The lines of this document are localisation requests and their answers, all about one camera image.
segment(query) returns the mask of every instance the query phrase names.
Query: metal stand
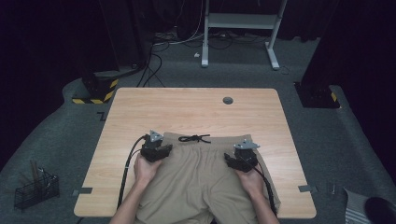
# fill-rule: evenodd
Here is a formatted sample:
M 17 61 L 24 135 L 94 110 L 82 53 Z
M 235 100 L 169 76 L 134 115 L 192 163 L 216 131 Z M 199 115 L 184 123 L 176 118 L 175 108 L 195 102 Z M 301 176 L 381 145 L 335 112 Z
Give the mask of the metal stand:
M 276 15 L 245 15 L 232 13 L 209 13 L 209 0 L 206 0 L 204 44 L 202 47 L 202 67 L 209 66 L 209 48 L 207 45 L 209 27 L 222 27 L 273 30 L 270 41 L 265 42 L 265 49 L 268 52 L 273 69 L 278 70 L 280 67 L 279 63 L 277 62 L 273 47 L 280 23 L 282 22 L 283 12 L 285 11 L 287 2 L 288 0 L 282 0 L 280 9 Z

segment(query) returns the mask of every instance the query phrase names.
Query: person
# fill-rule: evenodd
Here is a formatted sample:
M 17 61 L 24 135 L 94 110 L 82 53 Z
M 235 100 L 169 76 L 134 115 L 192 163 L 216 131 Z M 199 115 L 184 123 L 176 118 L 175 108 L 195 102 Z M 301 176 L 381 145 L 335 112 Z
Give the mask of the person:
M 139 202 L 144 195 L 146 187 L 156 175 L 162 162 L 163 161 L 149 162 L 146 161 L 140 153 L 137 155 L 134 162 L 135 182 L 124 198 L 116 214 L 111 218 L 110 224 L 134 224 Z M 247 173 L 238 170 L 235 170 L 235 172 L 238 175 L 244 190 L 252 201 L 259 224 L 279 223 L 271 210 L 269 202 L 262 194 L 262 177 L 255 170 L 251 170 Z

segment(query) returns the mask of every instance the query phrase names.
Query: table top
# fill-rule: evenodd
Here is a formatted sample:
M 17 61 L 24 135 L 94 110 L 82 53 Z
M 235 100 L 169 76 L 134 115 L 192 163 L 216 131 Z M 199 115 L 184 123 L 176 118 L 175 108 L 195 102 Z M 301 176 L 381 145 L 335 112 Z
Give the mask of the table top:
M 231 97 L 233 103 L 223 103 Z M 207 134 L 211 137 L 251 134 L 273 179 L 281 205 L 279 218 L 311 218 L 316 209 L 291 138 L 277 92 L 272 89 L 120 88 L 78 196 L 79 217 L 112 217 L 117 210 L 125 162 L 134 142 L 157 133 Z M 134 182 L 129 169 L 124 196 Z

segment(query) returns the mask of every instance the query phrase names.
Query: dark background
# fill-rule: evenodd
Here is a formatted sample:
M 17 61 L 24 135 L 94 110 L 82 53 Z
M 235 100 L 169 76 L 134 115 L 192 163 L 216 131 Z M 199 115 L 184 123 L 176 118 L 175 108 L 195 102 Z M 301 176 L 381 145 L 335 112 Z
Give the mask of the dark background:
M 165 1 L 150 2 L 151 25 L 157 32 L 165 32 L 175 24 L 177 9 L 182 4 L 181 0 L 166 1 L 165 5 L 161 2 Z M 180 37 L 197 27 L 202 13 L 197 11 L 201 6 L 197 2 L 185 2 L 184 13 L 177 21 Z M 220 0 L 211 1 L 211 11 L 275 13 L 279 1 L 262 1 L 260 7 L 257 1 L 221 4 Z M 396 159 L 395 11 L 395 3 L 390 0 L 290 0 L 278 35 L 283 39 L 300 36 L 302 41 L 322 37 L 307 68 L 310 76 L 307 83 L 342 87 L 393 181 L 396 179 L 393 166 Z M 64 41 L 62 13 L 61 1 L 1 2 L 0 104 L 4 111 L 1 167 L 33 128 L 64 102 L 64 85 L 81 77 L 78 64 L 67 48 L 69 43 Z M 108 36 L 96 38 L 105 41 Z

